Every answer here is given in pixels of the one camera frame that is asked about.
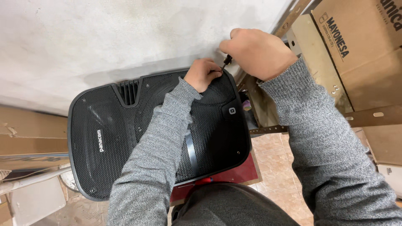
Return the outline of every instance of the hand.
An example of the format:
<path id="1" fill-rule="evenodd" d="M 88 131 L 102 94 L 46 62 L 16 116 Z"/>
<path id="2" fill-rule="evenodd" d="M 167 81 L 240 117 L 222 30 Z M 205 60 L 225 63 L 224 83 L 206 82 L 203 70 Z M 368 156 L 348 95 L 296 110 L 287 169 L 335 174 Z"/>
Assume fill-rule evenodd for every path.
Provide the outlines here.
<path id="1" fill-rule="evenodd" d="M 262 81 L 277 77 L 298 60 L 280 38 L 258 29 L 236 28 L 230 32 L 230 38 L 220 43 L 221 51 Z"/>
<path id="2" fill-rule="evenodd" d="M 197 92 L 204 92 L 212 80 L 222 76 L 221 70 L 221 67 L 211 58 L 195 60 L 187 71 L 184 81 L 194 87 Z"/>

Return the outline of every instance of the speaker vent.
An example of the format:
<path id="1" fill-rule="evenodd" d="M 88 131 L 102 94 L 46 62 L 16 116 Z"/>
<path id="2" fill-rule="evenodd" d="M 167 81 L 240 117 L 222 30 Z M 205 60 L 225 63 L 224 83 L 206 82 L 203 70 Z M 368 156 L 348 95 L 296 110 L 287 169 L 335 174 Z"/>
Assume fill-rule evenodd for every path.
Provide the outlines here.
<path id="1" fill-rule="evenodd" d="M 126 105 L 135 104 L 138 92 L 138 80 L 121 82 L 117 85 L 117 89 Z"/>

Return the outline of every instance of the gray knit sweater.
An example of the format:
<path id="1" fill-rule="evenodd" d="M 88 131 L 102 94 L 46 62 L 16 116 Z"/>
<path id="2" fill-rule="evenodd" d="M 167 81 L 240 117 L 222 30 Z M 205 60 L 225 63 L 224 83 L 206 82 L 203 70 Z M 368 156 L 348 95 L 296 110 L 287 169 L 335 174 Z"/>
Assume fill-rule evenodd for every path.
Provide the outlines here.
<path id="1" fill-rule="evenodd" d="M 315 225 L 402 225 L 394 191 L 376 173 L 366 148 L 302 60 L 260 87 L 275 101 L 280 124 L 289 126 L 292 168 Z M 163 105 L 155 108 L 146 133 L 113 185 L 108 225 L 167 224 L 191 103 L 199 98 L 180 79 Z M 235 184 L 195 191 L 173 224 L 297 225 L 265 196 Z"/>

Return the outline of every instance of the floor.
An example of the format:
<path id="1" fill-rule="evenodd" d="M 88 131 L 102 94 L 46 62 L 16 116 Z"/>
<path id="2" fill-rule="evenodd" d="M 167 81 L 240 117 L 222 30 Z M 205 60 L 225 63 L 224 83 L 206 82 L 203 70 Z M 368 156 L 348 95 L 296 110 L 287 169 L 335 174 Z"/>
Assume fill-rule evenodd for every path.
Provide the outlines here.
<path id="1" fill-rule="evenodd" d="M 250 187 L 273 200 L 301 226 L 312 226 L 313 214 L 303 200 L 302 186 L 291 168 L 293 155 L 288 140 L 289 136 L 283 134 L 252 139 L 263 182 Z M 93 202 L 68 190 L 66 206 L 33 226 L 106 225 L 108 205 L 109 202 Z"/>
<path id="2" fill-rule="evenodd" d="M 313 214 L 302 196 L 302 185 L 292 170 L 289 135 L 266 134 L 251 139 L 263 181 L 250 187 L 279 205 L 301 226 L 313 225 Z"/>

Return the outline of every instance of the person's right hand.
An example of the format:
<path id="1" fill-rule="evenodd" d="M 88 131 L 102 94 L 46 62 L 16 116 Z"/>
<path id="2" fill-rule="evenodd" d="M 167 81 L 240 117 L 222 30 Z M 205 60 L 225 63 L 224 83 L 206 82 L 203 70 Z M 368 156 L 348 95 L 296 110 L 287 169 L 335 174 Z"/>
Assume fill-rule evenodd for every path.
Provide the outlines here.
<path id="1" fill-rule="evenodd" d="M 220 43 L 221 51 L 262 81 L 277 77 L 298 59 L 280 38 L 258 29 L 236 28 L 230 38 Z"/>

